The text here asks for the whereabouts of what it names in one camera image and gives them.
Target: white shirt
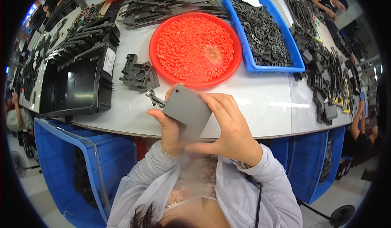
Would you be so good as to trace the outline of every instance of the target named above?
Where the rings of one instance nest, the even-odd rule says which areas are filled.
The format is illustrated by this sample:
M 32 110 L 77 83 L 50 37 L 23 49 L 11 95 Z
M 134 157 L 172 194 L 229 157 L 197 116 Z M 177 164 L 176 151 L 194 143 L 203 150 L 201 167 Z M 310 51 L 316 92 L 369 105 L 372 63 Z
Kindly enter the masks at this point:
M 271 150 L 260 144 L 261 161 L 246 168 L 239 161 L 219 156 L 216 170 L 216 197 L 231 228 L 254 227 L 259 190 L 244 173 L 262 183 L 259 227 L 301 228 L 299 205 L 283 166 Z M 163 217 L 168 197 L 178 179 L 181 160 L 165 156 L 155 143 L 145 158 L 121 179 L 110 212 L 107 228 L 129 228 L 135 209 L 156 207 L 155 221 Z

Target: floor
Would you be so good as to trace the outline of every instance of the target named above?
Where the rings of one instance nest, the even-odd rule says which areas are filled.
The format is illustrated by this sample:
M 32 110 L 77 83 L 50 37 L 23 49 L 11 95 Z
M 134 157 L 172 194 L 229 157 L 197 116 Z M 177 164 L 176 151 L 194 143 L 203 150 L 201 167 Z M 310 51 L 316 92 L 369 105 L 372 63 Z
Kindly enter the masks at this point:
M 20 153 L 26 161 L 27 167 L 37 165 L 36 160 L 27 158 L 23 148 L 19 146 L 17 138 L 11 134 L 7 135 L 7 138 L 10 150 Z M 357 210 L 371 186 L 371 182 L 361 180 L 364 169 L 376 169 L 378 161 L 379 158 L 374 157 L 350 169 L 346 176 L 342 177 L 340 181 L 335 181 L 330 189 L 310 206 L 327 216 L 330 216 L 335 209 L 344 205 L 353 205 Z M 43 175 L 39 174 L 39 169 L 29 170 L 26 177 L 20 178 L 26 195 L 49 228 L 72 228 L 73 225 L 58 211 Z M 325 218 L 316 215 L 306 207 L 301 206 L 301 211 L 303 214 L 303 228 L 332 227 Z

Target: round hole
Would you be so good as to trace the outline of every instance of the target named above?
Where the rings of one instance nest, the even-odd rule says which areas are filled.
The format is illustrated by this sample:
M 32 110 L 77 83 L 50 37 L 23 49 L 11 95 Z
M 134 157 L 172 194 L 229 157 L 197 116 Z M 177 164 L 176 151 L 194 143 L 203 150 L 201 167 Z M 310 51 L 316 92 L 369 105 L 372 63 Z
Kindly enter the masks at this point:
M 141 79 L 144 79 L 145 74 L 146 74 L 146 73 L 145 73 L 145 69 L 139 68 L 139 69 L 136 71 L 136 73 L 134 74 L 134 76 L 135 76 L 136 79 L 141 80 Z

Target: white label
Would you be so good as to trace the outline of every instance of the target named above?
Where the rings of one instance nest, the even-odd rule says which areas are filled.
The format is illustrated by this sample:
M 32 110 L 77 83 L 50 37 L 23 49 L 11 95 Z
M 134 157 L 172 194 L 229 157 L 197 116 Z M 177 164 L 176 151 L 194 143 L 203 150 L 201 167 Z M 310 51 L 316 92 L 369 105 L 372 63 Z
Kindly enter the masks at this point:
M 103 71 L 109 73 L 110 76 L 113 76 L 114 60 L 115 52 L 110 47 L 108 47 L 106 51 L 106 57 L 104 58 Z
M 353 73 L 351 72 L 350 69 L 348 70 L 348 76 L 349 76 L 349 79 L 351 79 L 353 77 Z
M 259 3 L 259 0 L 242 0 L 242 1 L 247 2 L 250 5 L 255 6 L 255 7 L 263 6 L 262 4 Z

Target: pearl bracelet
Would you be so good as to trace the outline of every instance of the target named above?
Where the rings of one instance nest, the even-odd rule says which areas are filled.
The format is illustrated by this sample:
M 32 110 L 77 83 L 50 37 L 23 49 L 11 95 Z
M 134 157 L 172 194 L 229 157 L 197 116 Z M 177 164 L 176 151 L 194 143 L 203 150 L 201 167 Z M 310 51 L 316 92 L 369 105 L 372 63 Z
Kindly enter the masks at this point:
M 168 152 L 166 152 L 166 151 L 163 149 L 163 147 L 161 146 L 161 140 L 159 140 L 159 148 L 160 148 L 160 151 L 161 151 L 164 155 L 166 155 L 167 157 L 169 157 L 169 158 L 177 159 L 177 158 L 179 157 L 179 155 L 178 155 L 178 156 L 172 156 L 172 155 L 170 155 Z

